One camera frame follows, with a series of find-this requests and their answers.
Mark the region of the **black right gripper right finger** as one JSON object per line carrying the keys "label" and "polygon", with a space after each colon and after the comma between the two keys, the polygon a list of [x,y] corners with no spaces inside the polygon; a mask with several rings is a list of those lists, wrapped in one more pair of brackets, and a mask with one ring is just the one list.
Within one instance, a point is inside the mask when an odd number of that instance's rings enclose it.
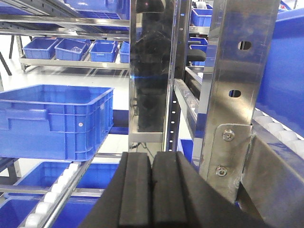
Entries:
{"label": "black right gripper right finger", "polygon": [[179,152],[158,152],[152,165],[155,228],[264,228],[266,224],[228,202]]}

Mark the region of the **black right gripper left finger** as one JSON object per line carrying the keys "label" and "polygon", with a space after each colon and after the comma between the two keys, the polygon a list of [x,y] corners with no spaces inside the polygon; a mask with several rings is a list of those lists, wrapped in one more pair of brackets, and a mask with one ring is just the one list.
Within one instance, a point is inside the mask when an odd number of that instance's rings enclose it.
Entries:
{"label": "black right gripper left finger", "polygon": [[149,228],[151,164],[145,153],[124,152],[119,166],[81,228]]}

